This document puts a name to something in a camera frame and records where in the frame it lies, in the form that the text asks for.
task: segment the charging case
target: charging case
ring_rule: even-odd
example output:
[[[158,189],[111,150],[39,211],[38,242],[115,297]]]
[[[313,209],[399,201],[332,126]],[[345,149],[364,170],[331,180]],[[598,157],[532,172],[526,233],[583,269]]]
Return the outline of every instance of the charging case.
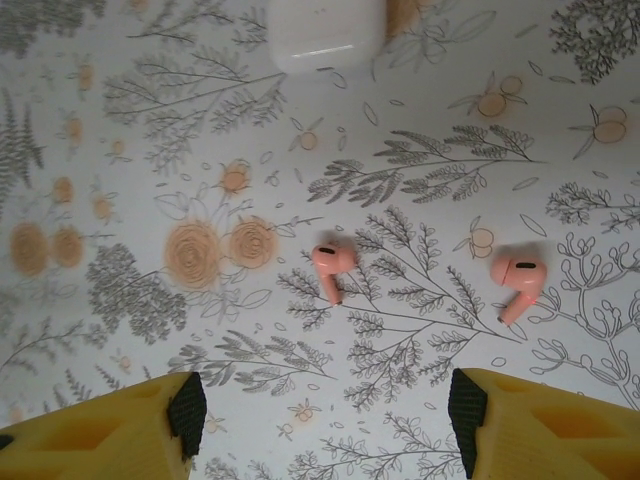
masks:
[[[271,0],[271,58],[285,73],[367,62],[386,36],[386,0]]]

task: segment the earbud case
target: earbud case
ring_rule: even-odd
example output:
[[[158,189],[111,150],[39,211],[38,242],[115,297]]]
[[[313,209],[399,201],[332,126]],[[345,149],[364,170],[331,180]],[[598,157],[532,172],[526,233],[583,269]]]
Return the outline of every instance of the earbud case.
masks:
[[[285,73],[364,63],[382,49],[386,0],[271,0],[271,58]]]

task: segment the wireless earbud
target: wireless earbud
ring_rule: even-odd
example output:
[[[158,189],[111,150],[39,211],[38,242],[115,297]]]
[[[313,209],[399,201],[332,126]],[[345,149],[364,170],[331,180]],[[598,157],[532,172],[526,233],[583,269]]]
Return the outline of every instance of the wireless earbud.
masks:
[[[509,326],[536,303],[547,280],[547,267],[537,259],[502,257],[491,266],[491,279],[520,292],[498,317]]]
[[[356,253],[350,248],[333,245],[318,245],[311,252],[311,261],[316,266],[320,282],[332,306],[342,303],[333,275],[346,273],[356,266]]]

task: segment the black rubber pad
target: black rubber pad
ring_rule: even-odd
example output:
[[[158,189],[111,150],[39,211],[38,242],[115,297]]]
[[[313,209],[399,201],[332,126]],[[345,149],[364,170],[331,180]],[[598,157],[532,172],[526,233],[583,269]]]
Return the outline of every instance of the black rubber pad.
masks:
[[[12,443],[13,440],[11,435],[0,435],[0,450]]]
[[[180,437],[182,442],[183,457],[197,455],[207,416],[207,398],[198,372],[193,372],[171,399],[167,416],[171,433],[174,437]]]
[[[476,428],[484,423],[488,398],[485,391],[473,383],[462,370],[456,368],[453,371],[449,393],[449,418],[456,434],[467,478],[473,477],[476,467]]]

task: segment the pink earbud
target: pink earbud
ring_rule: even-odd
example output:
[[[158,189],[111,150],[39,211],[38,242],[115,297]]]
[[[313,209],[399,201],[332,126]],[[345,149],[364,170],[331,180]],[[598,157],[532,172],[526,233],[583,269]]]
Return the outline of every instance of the pink earbud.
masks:
[[[332,306],[342,303],[333,275],[345,273],[356,266],[356,253],[350,248],[318,245],[311,252],[311,261],[316,266],[320,282]]]
[[[498,317],[509,326],[536,303],[547,280],[547,267],[536,259],[502,257],[491,266],[491,279],[520,292]]]

